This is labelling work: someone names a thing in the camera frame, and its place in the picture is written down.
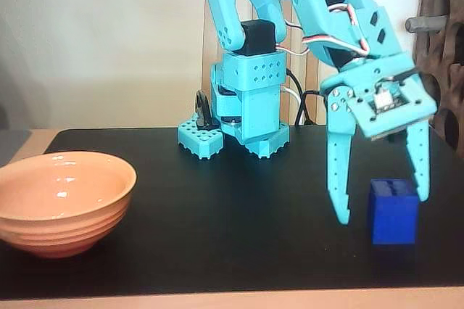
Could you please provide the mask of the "turquoise gripper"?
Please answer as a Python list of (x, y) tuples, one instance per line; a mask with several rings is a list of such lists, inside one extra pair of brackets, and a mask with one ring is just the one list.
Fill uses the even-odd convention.
[[(352, 137), (356, 122), (347, 101), (355, 91), (371, 88), (382, 78), (392, 77), (415, 69), (413, 58), (400, 53), (378, 59), (356, 59), (320, 84), (327, 96), (327, 189), (336, 217), (348, 224), (350, 209), (347, 183)], [(407, 127), (406, 147), (413, 165), (419, 200), (425, 202), (430, 192), (430, 146), (427, 120)]]

